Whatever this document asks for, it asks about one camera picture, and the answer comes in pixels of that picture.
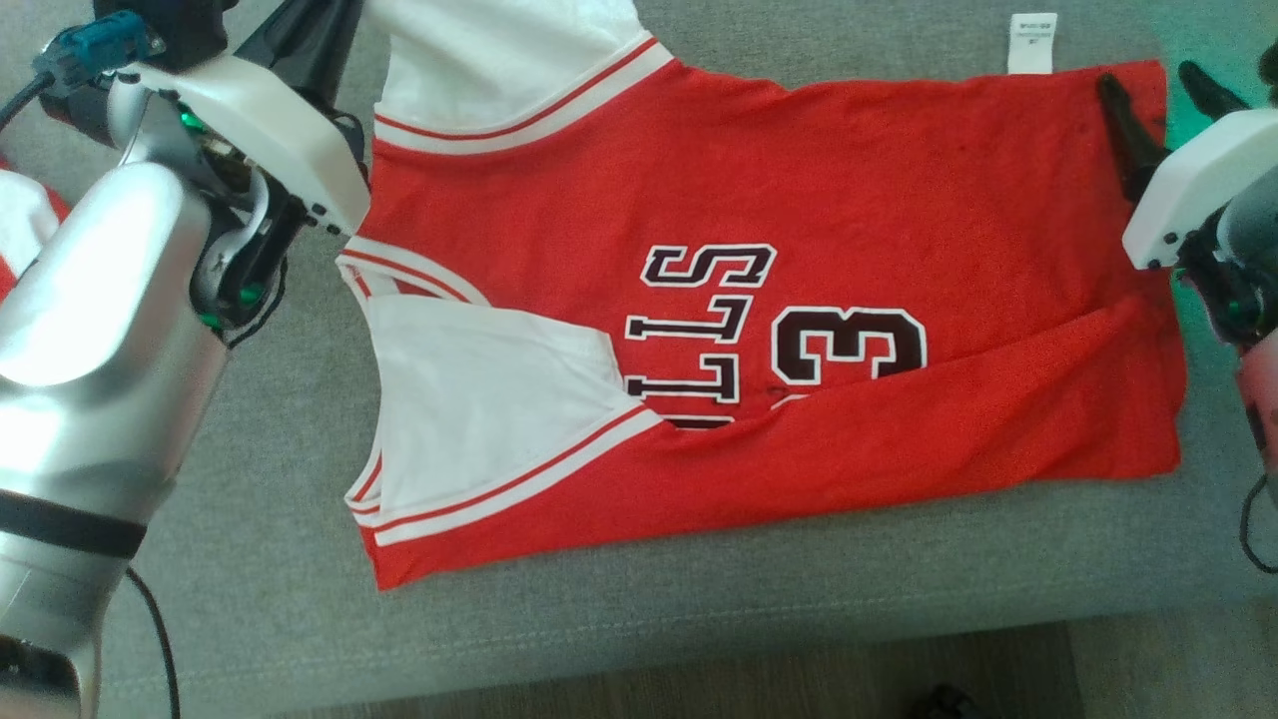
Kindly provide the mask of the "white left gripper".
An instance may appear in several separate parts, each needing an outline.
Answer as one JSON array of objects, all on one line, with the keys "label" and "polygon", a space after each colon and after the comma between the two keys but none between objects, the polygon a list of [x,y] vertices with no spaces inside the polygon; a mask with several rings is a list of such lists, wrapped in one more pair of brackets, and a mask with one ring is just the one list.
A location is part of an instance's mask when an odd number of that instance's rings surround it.
[{"label": "white left gripper", "polygon": [[[320,206],[325,227],[355,234],[368,215],[369,186],[343,132],[320,110],[334,109],[363,5],[282,0],[238,46],[236,56],[215,56],[179,73],[142,61],[125,72],[141,77],[150,91],[173,91],[204,126],[282,183],[305,208]],[[288,64],[291,87],[279,78]]]}]

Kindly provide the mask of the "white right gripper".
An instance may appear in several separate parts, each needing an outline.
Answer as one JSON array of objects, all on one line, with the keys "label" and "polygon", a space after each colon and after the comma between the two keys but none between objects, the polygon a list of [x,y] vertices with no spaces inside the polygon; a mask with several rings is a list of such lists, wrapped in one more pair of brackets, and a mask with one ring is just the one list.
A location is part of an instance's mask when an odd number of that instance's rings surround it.
[{"label": "white right gripper", "polygon": [[1278,169],[1278,109],[1249,110],[1196,61],[1181,61],[1178,78],[1204,117],[1220,119],[1172,155],[1146,132],[1114,74],[1097,80],[1123,199],[1137,201],[1123,250],[1139,269],[1176,264],[1187,232]]}]

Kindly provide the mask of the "red and white basketball jersey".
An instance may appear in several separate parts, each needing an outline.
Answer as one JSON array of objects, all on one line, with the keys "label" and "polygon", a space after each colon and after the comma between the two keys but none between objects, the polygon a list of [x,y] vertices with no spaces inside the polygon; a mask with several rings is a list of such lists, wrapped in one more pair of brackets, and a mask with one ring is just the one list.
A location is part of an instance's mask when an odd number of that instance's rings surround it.
[{"label": "red and white basketball jersey", "polygon": [[1173,473],[1105,68],[785,88],[633,0],[366,0],[382,591],[607,543]]}]

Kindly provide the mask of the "red and white crumpled garment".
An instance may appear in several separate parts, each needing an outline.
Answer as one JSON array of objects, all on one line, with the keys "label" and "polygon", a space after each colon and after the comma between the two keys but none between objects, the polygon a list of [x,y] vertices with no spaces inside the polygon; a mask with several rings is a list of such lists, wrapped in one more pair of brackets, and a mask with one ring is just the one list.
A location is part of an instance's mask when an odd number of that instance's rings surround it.
[{"label": "red and white crumpled garment", "polygon": [[0,155],[0,304],[69,215],[58,192],[14,172]]}]

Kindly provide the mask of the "grey sofa cushion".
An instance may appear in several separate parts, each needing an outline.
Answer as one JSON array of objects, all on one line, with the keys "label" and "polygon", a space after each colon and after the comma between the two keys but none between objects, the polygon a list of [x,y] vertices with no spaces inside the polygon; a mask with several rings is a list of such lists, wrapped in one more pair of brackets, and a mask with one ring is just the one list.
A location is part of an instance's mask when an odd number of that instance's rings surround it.
[{"label": "grey sofa cushion", "polygon": [[[1260,100],[1278,0],[636,0],[680,57],[799,86],[1005,69],[1013,11],[1057,66],[1194,56]],[[339,241],[305,232],[282,309],[236,352],[135,564],[184,719],[523,683],[704,655],[1278,599],[1237,540],[1259,473],[1233,356],[1183,301],[1183,464],[999,494],[556,552],[377,593],[341,496],[377,409]]]}]

